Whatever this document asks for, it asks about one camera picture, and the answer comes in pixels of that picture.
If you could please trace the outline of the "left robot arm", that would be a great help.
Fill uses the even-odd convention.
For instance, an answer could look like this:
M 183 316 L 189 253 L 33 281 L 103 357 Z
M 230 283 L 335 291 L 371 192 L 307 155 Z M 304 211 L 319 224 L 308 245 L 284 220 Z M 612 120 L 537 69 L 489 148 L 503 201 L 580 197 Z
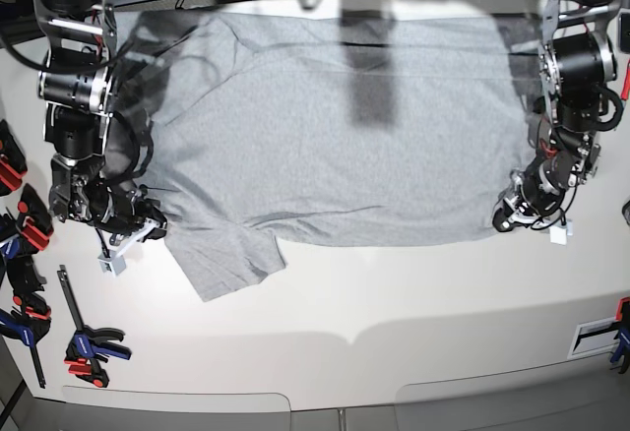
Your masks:
M 542 96 L 535 157 L 511 175 L 492 224 L 544 231 L 566 225 L 577 189 L 597 170 L 601 133 L 620 123 L 624 102 L 609 87 L 618 73 L 610 22 L 624 0 L 546 0 L 537 48 Z

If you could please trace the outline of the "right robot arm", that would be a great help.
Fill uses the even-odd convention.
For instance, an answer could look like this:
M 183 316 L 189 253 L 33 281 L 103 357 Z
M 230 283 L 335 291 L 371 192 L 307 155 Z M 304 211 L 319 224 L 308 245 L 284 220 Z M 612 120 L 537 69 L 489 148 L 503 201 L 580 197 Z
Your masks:
M 53 145 L 49 206 L 111 234 L 161 239 L 167 221 L 134 184 L 142 154 L 132 125 L 115 109 L 118 69 L 131 44 L 117 43 L 113 0 L 33 0 L 49 50 L 38 95 L 46 103 L 44 139 Z

